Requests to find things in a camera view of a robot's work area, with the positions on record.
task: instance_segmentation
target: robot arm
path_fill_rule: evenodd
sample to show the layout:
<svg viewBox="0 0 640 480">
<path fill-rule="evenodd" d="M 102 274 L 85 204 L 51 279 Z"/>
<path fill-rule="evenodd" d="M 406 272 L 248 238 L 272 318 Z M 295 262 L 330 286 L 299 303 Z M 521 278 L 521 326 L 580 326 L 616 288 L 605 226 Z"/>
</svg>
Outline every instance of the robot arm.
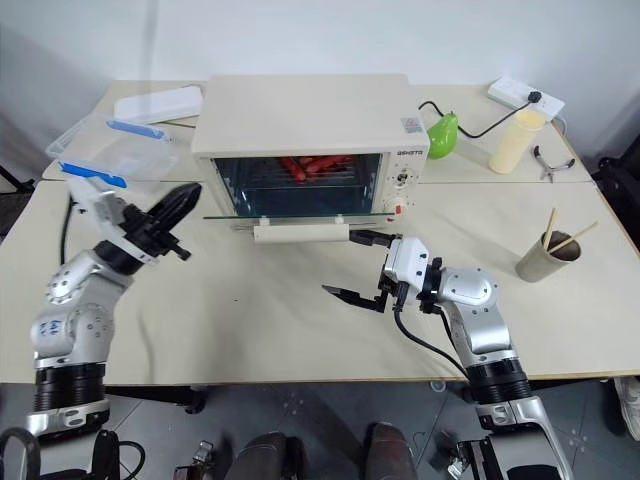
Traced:
<svg viewBox="0 0 640 480">
<path fill-rule="evenodd" d="M 542 401 L 531 394 L 498 311 L 498 284 L 480 268 L 442 268 L 439 258 L 429 264 L 427 248 L 415 237 L 354 231 L 351 240 L 389 248 L 378 282 L 382 294 L 368 300 L 341 288 L 325 286 L 327 291 L 378 312 L 384 312 L 392 295 L 396 316 L 405 304 L 417 300 L 422 312 L 444 312 L 451 323 L 451 341 L 478 403 L 480 425 L 493 432 L 482 441 L 460 442 L 459 459 L 449 468 L 452 477 L 472 478 L 468 475 L 473 472 L 475 478 L 503 479 L 512 478 L 509 472 L 528 469 L 535 478 L 572 479 Z"/>
<path fill-rule="evenodd" d="M 145 213 L 96 180 L 78 177 L 69 185 L 106 240 L 53 275 L 31 328 L 36 394 L 27 429 L 41 437 L 95 430 L 108 420 L 102 378 L 116 303 L 144 264 L 172 250 L 189 258 L 169 231 L 195 207 L 201 190 L 197 183 L 181 185 Z"/>
</svg>

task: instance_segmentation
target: green pear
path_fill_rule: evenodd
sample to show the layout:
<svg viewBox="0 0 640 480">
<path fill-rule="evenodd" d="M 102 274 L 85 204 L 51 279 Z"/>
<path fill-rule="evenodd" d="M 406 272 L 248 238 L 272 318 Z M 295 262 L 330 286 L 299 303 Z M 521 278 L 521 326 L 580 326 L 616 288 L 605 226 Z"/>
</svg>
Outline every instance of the green pear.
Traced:
<svg viewBox="0 0 640 480">
<path fill-rule="evenodd" d="M 431 146 L 429 158 L 442 158 L 449 155 L 458 143 L 458 117 L 447 113 L 438 123 L 427 130 Z"/>
</svg>

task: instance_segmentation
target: clear plastic box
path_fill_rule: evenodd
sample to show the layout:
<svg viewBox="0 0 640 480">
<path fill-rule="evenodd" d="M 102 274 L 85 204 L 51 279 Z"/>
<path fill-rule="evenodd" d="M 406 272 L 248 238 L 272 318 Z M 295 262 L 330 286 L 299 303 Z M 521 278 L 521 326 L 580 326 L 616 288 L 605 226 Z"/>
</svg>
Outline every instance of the clear plastic box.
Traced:
<svg viewBox="0 0 640 480">
<path fill-rule="evenodd" d="M 165 130 L 99 114 L 76 123 L 46 153 L 63 172 L 143 191 L 154 190 L 178 160 Z"/>
</svg>

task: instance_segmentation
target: yellow bottle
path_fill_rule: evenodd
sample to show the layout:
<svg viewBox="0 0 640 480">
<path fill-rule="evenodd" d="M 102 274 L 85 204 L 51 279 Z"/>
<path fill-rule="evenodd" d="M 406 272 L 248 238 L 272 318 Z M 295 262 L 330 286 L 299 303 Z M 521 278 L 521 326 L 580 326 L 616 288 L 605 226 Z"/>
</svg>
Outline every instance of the yellow bottle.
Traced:
<svg viewBox="0 0 640 480">
<path fill-rule="evenodd" d="M 545 121 L 544 115 L 534 110 L 520 110 L 516 113 L 489 160 L 489 168 L 496 173 L 511 173 Z"/>
</svg>

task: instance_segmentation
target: oven window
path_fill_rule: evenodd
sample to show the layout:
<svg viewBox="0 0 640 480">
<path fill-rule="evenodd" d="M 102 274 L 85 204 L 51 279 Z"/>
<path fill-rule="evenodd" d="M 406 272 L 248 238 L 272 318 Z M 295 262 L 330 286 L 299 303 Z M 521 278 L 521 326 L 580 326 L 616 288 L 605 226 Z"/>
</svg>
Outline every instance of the oven window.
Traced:
<svg viewBox="0 0 640 480">
<path fill-rule="evenodd" d="M 217 158 L 238 216 L 368 214 L 380 154 Z"/>
</svg>

